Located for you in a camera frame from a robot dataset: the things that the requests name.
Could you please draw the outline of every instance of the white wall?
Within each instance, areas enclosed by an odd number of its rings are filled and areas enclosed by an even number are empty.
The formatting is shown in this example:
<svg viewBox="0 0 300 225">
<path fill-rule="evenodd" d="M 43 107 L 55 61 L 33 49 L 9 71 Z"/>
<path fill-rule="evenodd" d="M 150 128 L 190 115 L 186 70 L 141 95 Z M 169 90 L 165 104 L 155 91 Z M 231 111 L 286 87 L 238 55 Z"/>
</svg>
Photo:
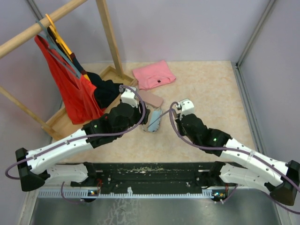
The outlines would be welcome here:
<svg viewBox="0 0 300 225">
<path fill-rule="evenodd" d="M 35 22 L 24 0 L 0 3 L 0 44 Z M 0 85 L 42 119 L 50 118 L 60 104 L 60 94 L 48 65 L 33 40 L 0 60 Z M 31 117 L 0 94 L 0 224 L 16 224 L 24 201 L 18 180 L 5 177 L 5 169 L 15 162 L 15 151 L 48 144 L 50 137 Z"/>
<path fill-rule="evenodd" d="M 299 0 L 277 1 L 242 66 L 267 152 L 286 162 L 300 162 L 299 11 Z"/>
<path fill-rule="evenodd" d="M 35 0 L 42 14 L 68 0 Z M 268 0 L 107 0 L 122 61 L 236 62 Z M 57 23 L 80 62 L 111 61 L 94 0 Z"/>
</svg>

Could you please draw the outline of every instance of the wooden tray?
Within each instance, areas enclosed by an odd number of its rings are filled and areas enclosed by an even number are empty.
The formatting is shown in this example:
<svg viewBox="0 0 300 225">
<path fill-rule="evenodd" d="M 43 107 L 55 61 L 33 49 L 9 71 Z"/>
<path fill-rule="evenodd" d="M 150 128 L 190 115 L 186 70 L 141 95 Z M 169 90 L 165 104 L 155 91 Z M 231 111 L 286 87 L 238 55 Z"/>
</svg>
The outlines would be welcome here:
<svg viewBox="0 0 300 225">
<path fill-rule="evenodd" d="M 102 71 L 99 76 L 104 80 L 112 80 L 114 83 L 123 83 L 128 86 L 136 86 L 137 81 L 132 76 L 123 74 L 123 78 L 117 75 L 117 70 L 112 66 L 108 66 L 104 71 Z M 110 112 L 110 110 L 115 107 L 120 102 L 120 95 L 106 108 L 105 113 Z M 84 124 L 88 123 L 86 121 L 83 124 L 72 124 L 70 118 L 67 115 L 64 105 L 59 109 L 47 122 L 54 131 L 56 131 L 60 136 L 66 137 L 74 133 L 76 130 L 80 129 Z M 42 127 L 54 140 L 58 140 L 53 132 L 45 127 Z"/>
</svg>

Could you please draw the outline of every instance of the gray floor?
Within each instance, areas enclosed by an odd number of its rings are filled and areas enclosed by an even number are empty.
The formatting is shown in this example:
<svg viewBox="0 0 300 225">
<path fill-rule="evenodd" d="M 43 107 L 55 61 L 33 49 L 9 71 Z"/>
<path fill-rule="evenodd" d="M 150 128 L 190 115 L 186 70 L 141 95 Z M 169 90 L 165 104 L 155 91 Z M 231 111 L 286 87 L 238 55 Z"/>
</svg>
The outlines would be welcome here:
<svg viewBox="0 0 300 225">
<path fill-rule="evenodd" d="M 97 199 L 71 204 L 38 199 L 31 225 L 279 225 L 273 203 L 256 190 L 238 190 L 222 204 L 210 199 Z"/>
</svg>

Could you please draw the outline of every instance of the wooden rod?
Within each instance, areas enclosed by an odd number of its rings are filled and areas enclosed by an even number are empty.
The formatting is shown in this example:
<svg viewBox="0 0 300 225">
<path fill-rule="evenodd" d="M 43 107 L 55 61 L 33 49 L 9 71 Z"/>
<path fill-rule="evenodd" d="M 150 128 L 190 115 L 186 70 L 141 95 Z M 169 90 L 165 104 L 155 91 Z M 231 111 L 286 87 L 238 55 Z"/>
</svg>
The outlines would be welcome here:
<svg viewBox="0 0 300 225">
<path fill-rule="evenodd" d="M 53 137 L 55 140 L 60 140 L 63 138 L 59 133 L 57 133 L 55 130 L 53 130 L 52 127 L 50 127 L 48 124 L 46 124 L 44 121 L 42 121 L 41 118 L 39 118 L 29 108 L 27 108 L 25 105 L 23 105 L 18 99 L 16 99 L 14 96 L 12 96 L 7 90 L 5 90 L 1 86 L 0 86 L 0 93 L 3 94 L 5 97 L 7 97 L 10 101 L 15 103 L 20 109 L 22 109 L 24 112 L 26 112 L 36 122 L 41 124 L 47 130 L 47 133 L 51 137 Z"/>
<path fill-rule="evenodd" d="M 71 0 L 66 5 L 55 10 L 49 16 L 53 22 L 58 21 L 59 19 L 61 19 L 65 15 L 67 15 L 68 13 L 72 12 L 78 6 L 85 3 L 86 1 L 87 0 Z M 45 26 L 45 27 L 50 26 L 50 22 L 46 17 L 41 19 L 40 21 L 43 24 L 43 26 Z M 18 34 L 17 36 L 13 37 L 9 41 L 2 44 L 0 46 L 0 59 L 2 59 L 4 56 L 6 56 L 8 53 L 13 51 L 20 45 L 24 44 L 26 41 L 33 38 L 35 35 L 37 35 L 41 31 L 42 31 L 42 28 L 39 26 L 39 24 L 35 23 L 31 27 L 24 30 L 22 33 Z"/>
<path fill-rule="evenodd" d="M 109 16 L 106 0 L 96 0 L 96 3 L 97 3 L 98 11 L 99 11 L 99 14 L 100 14 L 100 17 L 102 20 L 103 28 L 104 28 L 104 31 L 106 34 L 106 39 L 107 39 L 109 48 L 111 50 L 114 66 L 116 67 L 118 76 L 123 78 L 124 73 L 123 73 L 122 63 L 121 63 L 121 59 L 119 56 L 119 50 L 117 47 L 116 38 L 114 36 L 112 21 Z"/>
</svg>

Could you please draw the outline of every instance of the beige tabletop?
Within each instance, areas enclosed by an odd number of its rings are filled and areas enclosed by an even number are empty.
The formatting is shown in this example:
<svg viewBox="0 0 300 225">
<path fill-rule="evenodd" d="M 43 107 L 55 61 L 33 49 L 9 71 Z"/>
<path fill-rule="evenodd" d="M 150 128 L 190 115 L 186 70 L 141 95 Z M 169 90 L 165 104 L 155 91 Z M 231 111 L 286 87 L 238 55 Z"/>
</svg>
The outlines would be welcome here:
<svg viewBox="0 0 300 225">
<path fill-rule="evenodd" d="M 150 64 L 124 63 L 125 73 Z M 99 73 L 107 64 L 83 64 L 86 71 Z M 176 81 L 150 90 L 164 99 L 166 111 L 173 101 L 189 98 L 195 114 L 209 128 L 227 132 L 254 149 L 240 93 L 229 61 L 168 62 Z M 191 147 L 177 137 L 168 116 L 161 119 L 155 133 L 141 126 L 112 143 L 77 154 L 64 162 L 211 162 L 222 159 Z"/>
</svg>

